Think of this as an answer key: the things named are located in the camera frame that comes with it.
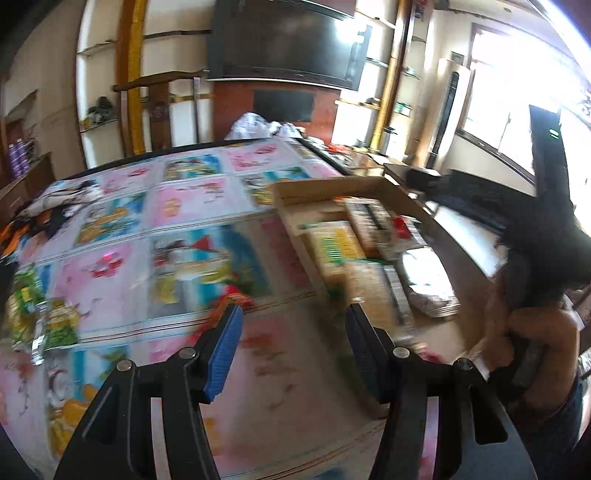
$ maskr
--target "metal rivet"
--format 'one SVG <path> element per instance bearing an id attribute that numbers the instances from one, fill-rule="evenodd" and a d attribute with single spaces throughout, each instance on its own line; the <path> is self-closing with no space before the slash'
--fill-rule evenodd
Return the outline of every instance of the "metal rivet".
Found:
<path id="1" fill-rule="evenodd" d="M 467 358 L 459 358 L 456 363 L 461 370 L 472 370 L 474 366 Z"/>
<path id="2" fill-rule="evenodd" d="M 195 353 L 196 352 L 194 348 L 186 346 L 178 353 L 178 355 L 180 358 L 183 358 L 184 360 L 189 360 L 190 358 L 193 358 L 195 356 Z"/>
<path id="3" fill-rule="evenodd" d="M 119 370 L 120 372 L 127 372 L 128 370 L 131 370 L 132 365 L 133 364 L 131 363 L 131 360 L 121 360 L 117 364 L 117 370 Z"/>
<path id="4" fill-rule="evenodd" d="M 410 351 L 408 348 L 403 346 L 397 346 L 392 353 L 396 358 L 408 358 L 410 356 Z"/>

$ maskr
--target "television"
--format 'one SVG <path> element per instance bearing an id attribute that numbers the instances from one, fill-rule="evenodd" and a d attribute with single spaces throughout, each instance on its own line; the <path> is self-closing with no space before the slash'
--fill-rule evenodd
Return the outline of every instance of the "television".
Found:
<path id="1" fill-rule="evenodd" d="M 302 0 L 217 0 L 209 79 L 270 79 L 358 90 L 371 27 Z"/>

